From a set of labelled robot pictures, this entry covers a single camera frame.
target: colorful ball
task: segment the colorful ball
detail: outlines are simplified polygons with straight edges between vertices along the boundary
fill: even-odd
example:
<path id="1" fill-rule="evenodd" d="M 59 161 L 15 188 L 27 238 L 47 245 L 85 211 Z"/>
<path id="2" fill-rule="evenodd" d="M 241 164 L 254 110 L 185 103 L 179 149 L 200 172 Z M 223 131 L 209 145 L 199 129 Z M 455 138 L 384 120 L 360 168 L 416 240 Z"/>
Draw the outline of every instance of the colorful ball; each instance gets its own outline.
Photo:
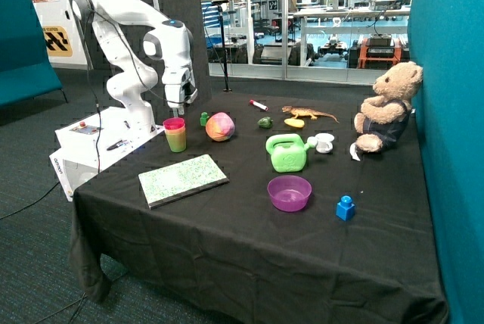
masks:
<path id="1" fill-rule="evenodd" d="M 206 134 L 214 141 L 221 142 L 228 140 L 234 135 L 234 121 L 223 112 L 214 114 L 206 122 Z"/>

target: green watering can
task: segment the green watering can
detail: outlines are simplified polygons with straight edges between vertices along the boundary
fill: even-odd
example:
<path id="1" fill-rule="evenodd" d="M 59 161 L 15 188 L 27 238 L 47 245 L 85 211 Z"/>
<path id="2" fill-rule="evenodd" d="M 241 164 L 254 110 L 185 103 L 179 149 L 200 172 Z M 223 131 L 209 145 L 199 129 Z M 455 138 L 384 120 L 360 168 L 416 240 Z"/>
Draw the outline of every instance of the green watering can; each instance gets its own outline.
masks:
<path id="1" fill-rule="evenodd" d="M 275 135 L 268 138 L 265 149 L 271 155 L 272 166 L 278 173 L 300 171 L 306 165 L 307 151 L 315 148 L 318 140 L 309 137 L 304 143 L 296 133 Z"/>

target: white teacup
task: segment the white teacup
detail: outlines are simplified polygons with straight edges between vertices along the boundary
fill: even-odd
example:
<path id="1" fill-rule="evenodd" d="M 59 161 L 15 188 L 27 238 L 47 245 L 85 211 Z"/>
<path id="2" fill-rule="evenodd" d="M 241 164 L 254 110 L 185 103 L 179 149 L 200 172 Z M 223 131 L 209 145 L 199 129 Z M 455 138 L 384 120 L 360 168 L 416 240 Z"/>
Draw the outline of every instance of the white teacup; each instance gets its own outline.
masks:
<path id="1" fill-rule="evenodd" d="M 333 150 L 333 144 L 331 143 L 334 140 L 334 136 L 330 133 L 319 133 L 315 136 L 318 140 L 318 144 L 316 145 L 316 151 L 320 154 L 329 154 L 331 150 Z"/>

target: teal panel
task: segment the teal panel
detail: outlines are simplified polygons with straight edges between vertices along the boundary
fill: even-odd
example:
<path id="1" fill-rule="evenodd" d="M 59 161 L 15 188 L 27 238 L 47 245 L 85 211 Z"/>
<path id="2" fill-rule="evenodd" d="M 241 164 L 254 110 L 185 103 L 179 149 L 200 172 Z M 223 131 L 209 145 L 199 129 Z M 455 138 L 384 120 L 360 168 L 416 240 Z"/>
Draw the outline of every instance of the teal panel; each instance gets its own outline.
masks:
<path id="1" fill-rule="evenodd" d="M 0 105 L 61 89 L 31 0 L 0 0 Z"/>
<path id="2" fill-rule="evenodd" d="M 31 0 L 0 0 L 0 71 L 48 59 L 44 34 Z"/>
<path id="3" fill-rule="evenodd" d="M 453 323 L 484 318 L 483 0 L 413 0 L 408 34 L 423 67 L 417 122 Z"/>
<path id="4" fill-rule="evenodd" d="M 48 61 L 0 72 L 0 106 L 61 89 Z"/>

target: teddy bear paw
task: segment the teddy bear paw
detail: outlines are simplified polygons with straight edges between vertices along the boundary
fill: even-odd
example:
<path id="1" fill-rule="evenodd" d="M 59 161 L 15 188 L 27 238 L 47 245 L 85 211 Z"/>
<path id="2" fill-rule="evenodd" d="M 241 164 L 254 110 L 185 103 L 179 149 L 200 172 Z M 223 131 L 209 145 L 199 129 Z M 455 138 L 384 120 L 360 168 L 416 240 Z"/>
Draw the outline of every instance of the teddy bear paw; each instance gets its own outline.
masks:
<path id="1" fill-rule="evenodd" d="M 366 134 L 356 139 L 356 146 L 365 152 L 378 152 L 382 149 L 383 142 L 376 135 Z"/>
<path id="2" fill-rule="evenodd" d="M 363 122 L 365 121 L 365 116 L 361 112 L 355 116 L 355 129 L 357 133 L 363 133 Z"/>

